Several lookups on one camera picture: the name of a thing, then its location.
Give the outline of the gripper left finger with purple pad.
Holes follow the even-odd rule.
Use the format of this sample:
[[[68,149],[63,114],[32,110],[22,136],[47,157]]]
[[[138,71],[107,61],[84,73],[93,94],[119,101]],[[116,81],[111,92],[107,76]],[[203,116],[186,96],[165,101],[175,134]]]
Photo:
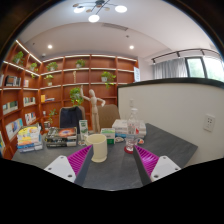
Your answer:
[[[93,146],[90,145],[68,157],[63,155],[58,156],[45,168],[45,171],[82,186],[92,156]]]

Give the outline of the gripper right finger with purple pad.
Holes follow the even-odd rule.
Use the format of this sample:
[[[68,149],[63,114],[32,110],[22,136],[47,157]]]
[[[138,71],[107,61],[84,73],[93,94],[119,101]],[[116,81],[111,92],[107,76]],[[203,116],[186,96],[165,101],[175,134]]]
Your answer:
[[[157,156],[137,145],[134,146],[133,155],[143,185],[157,181],[180,170],[180,167],[169,157]]]

